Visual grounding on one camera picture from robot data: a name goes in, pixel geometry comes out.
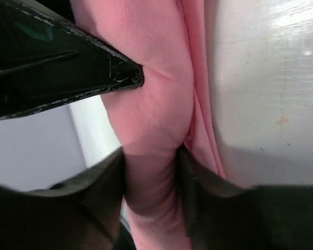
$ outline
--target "pink cloth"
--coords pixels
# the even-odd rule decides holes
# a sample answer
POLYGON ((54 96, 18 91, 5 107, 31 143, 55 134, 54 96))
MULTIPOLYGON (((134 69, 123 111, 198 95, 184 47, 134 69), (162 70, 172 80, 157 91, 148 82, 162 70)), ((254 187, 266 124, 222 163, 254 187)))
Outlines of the pink cloth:
POLYGON ((190 249, 174 185, 185 142, 224 176, 212 130, 204 0, 71 0, 77 24, 143 65, 145 85, 102 96, 127 161, 138 250, 190 249))

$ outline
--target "scratched black edge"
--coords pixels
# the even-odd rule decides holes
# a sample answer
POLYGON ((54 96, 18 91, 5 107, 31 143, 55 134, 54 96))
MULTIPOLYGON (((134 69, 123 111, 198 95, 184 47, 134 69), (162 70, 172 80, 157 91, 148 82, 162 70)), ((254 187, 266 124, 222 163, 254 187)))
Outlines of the scratched black edge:
POLYGON ((2 116, 2 117, 0 117, 0 120, 21 118, 21 117, 25 117, 25 116, 29 116, 29 115, 35 115, 35 114, 40 113, 42 111, 57 107, 58 103, 63 103, 63 105, 67 105, 67 104, 85 99, 87 97, 92 97, 95 95, 113 92, 113 91, 117 91, 117 90, 131 89, 133 86, 137 87, 137 88, 140 86, 143 86, 144 81, 145 81, 145 77, 143 75, 142 65, 137 64, 136 62, 134 62, 133 60, 131 60, 127 56, 123 55, 118 50, 116 50, 115 48, 113 48, 112 46, 107 44, 106 42, 103 42, 100 39, 98 39, 96 36, 89 34, 89 33, 85 32, 84 30, 78 28, 77 26, 74 25, 74 23, 72 23, 72 22, 70 22, 64 18, 63 18, 63 20, 58 22, 56 19, 48 16, 47 14, 44 14, 44 13, 42 13, 42 12, 30 7, 29 5, 18 1, 18 0, 0 0, 0 3, 7 5, 7 6, 10 6, 10 7, 17 9, 17 10, 23 10, 22 11, 23 14, 28 15, 28 16, 32 16, 35 19, 37 19, 38 21, 43 21, 46 24, 49 24, 53 27, 59 27, 62 30, 65 30, 66 32, 74 33, 76 35, 77 39, 84 41, 84 42, 87 41, 88 42, 87 44, 90 45, 90 47, 93 50, 96 50, 95 46, 91 46, 91 45, 96 45, 99 49, 107 51, 112 56, 118 57, 118 58, 132 64, 133 66, 135 66, 139 70, 138 76, 140 76, 139 79, 133 79, 134 81, 131 85, 126 84, 125 86, 121 86, 121 84, 118 84, 118 85, 113 85, 113 86, 105 86, 99 90, 86 91, 84 93, 72 96, 70 98, 65 98, 65 99, 58 100, 58 101, 55 101, 55 102, 52 102, 49 104, 40 105, 40 106, 35 108, 37 110, 35 110, 34 112, 30 112, 30 110, 26 110, 23 112, 19 112, 18 114, 2 116), (42 16, 42 18, 44 18, 45 20, 43 20, 43 19, 40 20, 39 18, 35 17, 35 15, 42 16))

